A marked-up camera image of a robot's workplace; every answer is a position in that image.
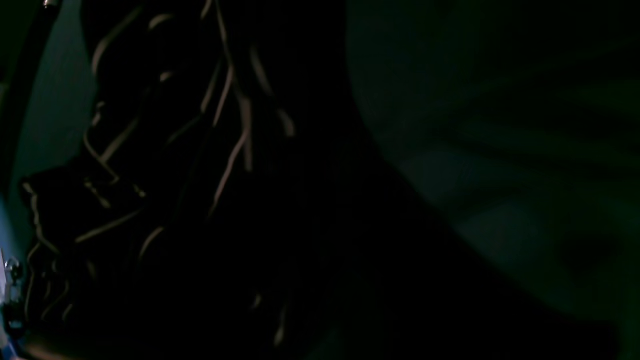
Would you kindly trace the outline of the navy white striped t-shirt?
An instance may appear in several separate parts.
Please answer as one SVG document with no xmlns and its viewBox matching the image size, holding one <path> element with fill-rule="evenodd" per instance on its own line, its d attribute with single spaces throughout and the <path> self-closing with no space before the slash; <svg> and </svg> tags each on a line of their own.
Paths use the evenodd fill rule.
<svg viewBox="0 0 640 360">
<path fill-rule="evenodd" d="M 448 230 L 354 101 L 346 0 L 86 0 L 80 153 L 28 177 L 21 360 L 445 360 Z"/>
</svg>

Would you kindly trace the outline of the teal table cloth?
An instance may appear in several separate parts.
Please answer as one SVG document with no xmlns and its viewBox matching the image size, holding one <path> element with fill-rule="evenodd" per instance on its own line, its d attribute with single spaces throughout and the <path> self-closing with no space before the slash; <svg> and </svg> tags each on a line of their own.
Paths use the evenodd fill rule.
<svg viewBox="0 0 640 360">
<path fill-rule="evenodd" d="M 99 95 L 84 2 L 97 92 L 61 166 Z M 359 116 L 448 231 L 441 255 L 417 237 L 434 283 L 419 305 L 455 335 L 446 360 L 637 360 L 639 2 L 346 2 Z M 26 333 L 32 175 L 19 183 L 32 238 L 5 274 L 5 360 L 21 360 Z"/>
</svg>

